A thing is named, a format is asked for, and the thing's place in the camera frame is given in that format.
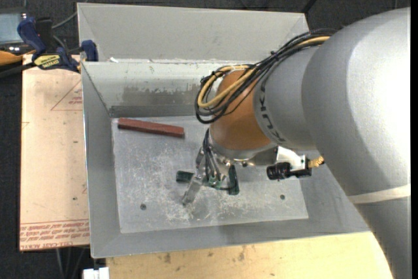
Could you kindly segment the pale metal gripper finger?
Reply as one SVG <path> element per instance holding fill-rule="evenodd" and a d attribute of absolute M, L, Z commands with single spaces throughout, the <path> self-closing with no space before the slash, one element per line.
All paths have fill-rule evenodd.
<path fill-rule="evenodd" d="M 185 204 L 191 204 L 197 196 L 200 188 L 203 184 L 203 177 L 201 175 L 194 175 L 188 185 L 187 191 L 185 192 Z"/>
<path fill-rule="evenodd" d="M 189 182 L 187 190 L 184 193 L 184 196 L 182 197 L 182 204 L 190 205 L 196 198 L 196 195 L 198 193 L 198 179 L 194 174 L 190 174 L 187 177 L 187 181 Z"/>

